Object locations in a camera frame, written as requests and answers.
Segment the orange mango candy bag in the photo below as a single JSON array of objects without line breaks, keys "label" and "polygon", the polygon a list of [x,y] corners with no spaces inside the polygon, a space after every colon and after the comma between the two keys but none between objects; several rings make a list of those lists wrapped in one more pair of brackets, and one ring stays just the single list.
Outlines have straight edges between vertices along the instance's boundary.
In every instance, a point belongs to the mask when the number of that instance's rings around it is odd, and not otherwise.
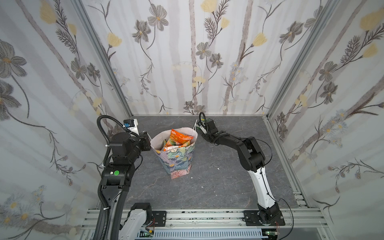
[{"label": "orange mango candy bag", "polygon": [[165,145],[163,147],[163,151],[166,152],[166,151],[170,151],[170,150],[174,150],[174,149],[178,149],[178,148],[188,147],[190,144],[191,144],[190,140],[185,142],[184,144],[181,144],[181,145],[177,145],[176,142],[166,141]]}]

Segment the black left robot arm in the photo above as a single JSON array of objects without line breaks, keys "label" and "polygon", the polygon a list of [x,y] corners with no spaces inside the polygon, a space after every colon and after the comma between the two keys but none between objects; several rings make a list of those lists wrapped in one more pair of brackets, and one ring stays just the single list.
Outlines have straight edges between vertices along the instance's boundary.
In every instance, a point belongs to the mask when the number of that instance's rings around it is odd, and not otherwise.
[{"label": "black left robot arm", "polygon": [[[109,137],[102,127],[102,120],[115,122],[122,132]],[[151,150],[150,136],[139,133],[133,119],[120,123],[108,115],[97,118],[97,126],[107,142],[97,194],[101,209],[94,233],[95,240],[134,240],[141,228],[154,224],[150,203],[136,203],[126,220],[122,219],[135,171],[137,159],[142,160],[142,152]]]}]

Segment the small orange snack packet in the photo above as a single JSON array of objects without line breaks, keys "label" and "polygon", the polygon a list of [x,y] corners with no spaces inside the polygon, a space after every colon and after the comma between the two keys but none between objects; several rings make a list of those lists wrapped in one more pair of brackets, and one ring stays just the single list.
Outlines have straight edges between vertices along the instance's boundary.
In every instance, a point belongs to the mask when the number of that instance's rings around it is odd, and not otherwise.
[{"label": "small orange snack packet", "polygon": [[176,130],[171,130],[170,138],[168,139],[166,146],[180,146],[185,144],[188,141],[191,141],[194,137],[189,135],[184,135],[177,132]]}]

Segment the floral white paper bag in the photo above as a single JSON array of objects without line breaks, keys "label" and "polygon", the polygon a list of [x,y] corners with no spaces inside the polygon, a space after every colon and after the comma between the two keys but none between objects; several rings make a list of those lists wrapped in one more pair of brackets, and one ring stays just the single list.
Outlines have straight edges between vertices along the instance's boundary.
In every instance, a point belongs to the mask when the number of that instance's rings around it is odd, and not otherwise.
[{"label": "floral white paper bag", "polygon": [[176,179],[190,173],[194,151],[199,135],[197,133],[197,124],[194,124],[192,128],[184,127],[172,130],[176,130],[177,132],[184,135],[194,137],[191,140],[191,144],[188,147],[164,152],[163,147],[165,142],[170,138],[171,134],[171,130],[166,130],[159,133],[154,138],[151,138],[151,147],[166,172],[172,179]]}]

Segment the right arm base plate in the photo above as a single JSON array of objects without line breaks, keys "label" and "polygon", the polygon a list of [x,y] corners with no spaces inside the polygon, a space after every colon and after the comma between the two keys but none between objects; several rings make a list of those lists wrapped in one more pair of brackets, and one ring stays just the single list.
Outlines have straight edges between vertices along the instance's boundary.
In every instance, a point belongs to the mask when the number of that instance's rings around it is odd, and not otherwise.
[{"label": "right arm base plate", "polygon": [[247,226],[278,227],[286,222],[281,212],[271,214],[264,211],[244,211],[243,221]]}]

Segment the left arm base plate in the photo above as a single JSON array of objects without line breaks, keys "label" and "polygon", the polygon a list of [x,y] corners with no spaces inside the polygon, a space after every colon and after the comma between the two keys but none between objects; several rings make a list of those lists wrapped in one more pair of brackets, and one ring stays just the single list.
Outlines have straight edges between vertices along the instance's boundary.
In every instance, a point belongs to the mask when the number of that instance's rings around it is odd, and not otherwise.
[{"label": "left arm base plate", "polygon": [[152,212],[152,223],[151,227],[165,227],[167,221],[167,212],[166,211],[153,211]]}]

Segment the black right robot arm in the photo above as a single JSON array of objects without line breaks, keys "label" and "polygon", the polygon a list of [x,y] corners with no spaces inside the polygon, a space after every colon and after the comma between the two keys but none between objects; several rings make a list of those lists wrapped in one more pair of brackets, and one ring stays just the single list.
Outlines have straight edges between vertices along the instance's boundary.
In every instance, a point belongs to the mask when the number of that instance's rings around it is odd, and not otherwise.
[{"label": "black right robot arm", "polygon": [[266,175],[266,156],[258,140],[219,131],[214,120],[203,112],[199,113],[197,127],[207,142],[236,150],[241,166],[249,173],[258,198],[258,210],[244,212],[243,221],[247,226],[284,226],[286,222],[279,202],[285,200],[276,199],[272,194]]}]

